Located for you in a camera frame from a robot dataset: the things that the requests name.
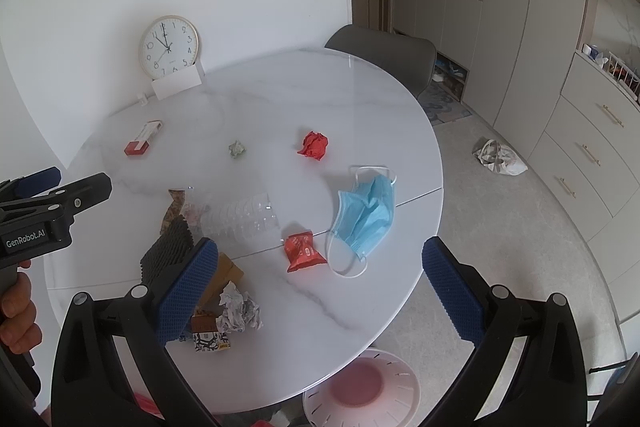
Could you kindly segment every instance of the blue gripper pad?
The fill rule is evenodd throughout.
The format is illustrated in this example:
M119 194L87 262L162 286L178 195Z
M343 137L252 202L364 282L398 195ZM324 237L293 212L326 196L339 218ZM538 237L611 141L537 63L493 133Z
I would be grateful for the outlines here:
M55 167L36 172L18 180L14 189L17 198L33 198L35 195L60 185L62 175Z
M431 237L425 242L424 272L460 338L478 347L484 337L484 309L452 261L458 263L440 238Z
M161 346L174 341L184 331L200 296L218 268L218 247L201 239L193 256L165 293L156 311L156 339Z

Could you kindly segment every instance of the drawer handle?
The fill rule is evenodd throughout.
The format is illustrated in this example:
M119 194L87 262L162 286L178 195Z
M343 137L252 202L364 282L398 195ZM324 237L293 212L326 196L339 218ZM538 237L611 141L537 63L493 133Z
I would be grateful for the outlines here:
M569 188L569 185L566 184L566 181L564 181L564 178L560 178L560 181L562 182L562 185L564 185L564 188L567 189L569 194L571 194L575 198L575 192Z
M620 118L618 118L615 114L613 114L611 112L611 110L610 110L608 105L602 104L602 108L611 115L611 118L613 118L613 120L615 120L616 123L619 124L620 127L624 127L625 126L625 124L622 123L622 120L620 120Z
M591 156L591 159L598 164L598 167L600 167L600 161L593 155L589 148L585 144L582 144L582 147L587 151L587 154Z

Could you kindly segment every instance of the silver screw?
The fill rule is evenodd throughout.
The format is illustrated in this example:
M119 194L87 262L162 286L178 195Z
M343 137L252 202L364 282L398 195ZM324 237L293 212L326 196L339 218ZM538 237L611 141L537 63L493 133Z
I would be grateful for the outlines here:
M499 284L492 288L491 293L498 299L506 299L509 296L509 290Z
M553 300L558 306L564 306L566 304L566 297L561 293L554 293Z
M134 286L131 289L131 296L134 299L142 299L147 292L148 292L148 288L143 284L139 284L138 286Z
M84 304L84 302L86 301L86 297L87 295L84 292L77 293L76 295L74 295L74 304L77 304L78 306L80 304Z

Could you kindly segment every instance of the human hand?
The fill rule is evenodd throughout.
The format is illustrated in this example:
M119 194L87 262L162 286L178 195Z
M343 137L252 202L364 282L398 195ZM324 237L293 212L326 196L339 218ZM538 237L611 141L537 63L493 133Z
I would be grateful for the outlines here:
M31 261L23 261L20 267L28 268ZM6 317L0 325L0 341L12 353L21 355L42 342L42 331L37 324L36 306L31 301L31 281L24 272L18 272L18 280L0 296L2 314Z

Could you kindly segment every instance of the surgical mask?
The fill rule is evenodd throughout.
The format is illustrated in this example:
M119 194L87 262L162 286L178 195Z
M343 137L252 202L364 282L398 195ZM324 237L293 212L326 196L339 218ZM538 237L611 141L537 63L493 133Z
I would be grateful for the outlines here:
M358 176L364 169L385 169L389 174L391 173L386 167L360 167L355 173L356 182L353 190L338 192L340 207L329 233L327 261L329 261L332 240L338 237L363 264L359 273L350 276L337 272L332 267L335 273L344 277L357 277L364 273L367 268L367 255L384 239L394 220L396 178L390 179L389 176L378 174L372 181L360 183Z

